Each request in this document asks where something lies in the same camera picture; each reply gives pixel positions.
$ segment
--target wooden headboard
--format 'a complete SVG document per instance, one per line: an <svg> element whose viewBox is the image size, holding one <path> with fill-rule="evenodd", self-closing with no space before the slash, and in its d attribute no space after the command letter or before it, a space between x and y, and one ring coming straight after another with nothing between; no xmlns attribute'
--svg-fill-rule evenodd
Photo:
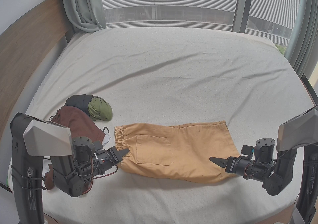
<svg viewBox="0 0 318 224"><path fill-rule="evenodd" d="M62 0L46 0L0 35L0 138L29 78L71 30Z"/></svg>

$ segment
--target maroon clothing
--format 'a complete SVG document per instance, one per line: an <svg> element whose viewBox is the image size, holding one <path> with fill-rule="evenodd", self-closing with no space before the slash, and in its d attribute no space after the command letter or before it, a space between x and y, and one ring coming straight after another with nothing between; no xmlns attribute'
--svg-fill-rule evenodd
<svg viewBox="0 0 318 224"><path fill-rule="evenodd" d="M105 137L105 133L77 107L61 107L51 121L69 127L72 138L88 137L92 142L97 140L102 142Z"/></svg>

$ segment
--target tan shorts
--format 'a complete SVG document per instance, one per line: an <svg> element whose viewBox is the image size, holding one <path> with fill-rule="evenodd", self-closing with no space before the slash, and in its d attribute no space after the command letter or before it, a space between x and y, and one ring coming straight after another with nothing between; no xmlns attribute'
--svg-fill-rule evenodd
<svg viewBox="0 0 318 224"><path fill-rule="evenodd" d="M238 157L225 121L160 126L135 123L115 127L117 150L128 148L119 167L154 178L215 183L233 176L209 157Z"/></svg>

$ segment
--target brown fabric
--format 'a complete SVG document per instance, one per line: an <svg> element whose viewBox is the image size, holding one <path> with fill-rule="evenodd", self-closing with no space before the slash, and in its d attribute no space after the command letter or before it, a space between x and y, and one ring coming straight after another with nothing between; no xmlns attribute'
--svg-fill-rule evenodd
<svg viewBox="0 0 318 224"><path fill-rule="evenodd" d="M154 178L215 183L233 176L209 157L238 157L225 121L160 126L136 123L115 127L117 150L128 148L119 167Z"/></svg>
<svg viewBox="0 0 318 224"><path fill-rule="evenodd" d="M72 138L88 137L92 142L97 140L102 142L105 137L105 133L95 125L85 112L77 107L61 107L51 121L69 127Z"/></svg>

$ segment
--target bed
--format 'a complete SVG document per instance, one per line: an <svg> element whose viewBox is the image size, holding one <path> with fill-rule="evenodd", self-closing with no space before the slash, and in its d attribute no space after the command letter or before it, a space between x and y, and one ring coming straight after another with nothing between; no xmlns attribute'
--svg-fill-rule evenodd
<svg viewBox="0 0 318 224"><path fill-rule="evenodd" d="M73 94L107 100L113 128L135 122L176 125L225 120L240 151L276 139L278 126L313 106L302 82L266 38L177 27L103 29L73 36L35 93L27 114L49 119ZM285 211L300 189L303 150L294 178L278 196L242 177L217 184L116 174L71 198L43 191L44 212L62 223L256 223ZM48 171L44 162L44 171Z"/></svg>

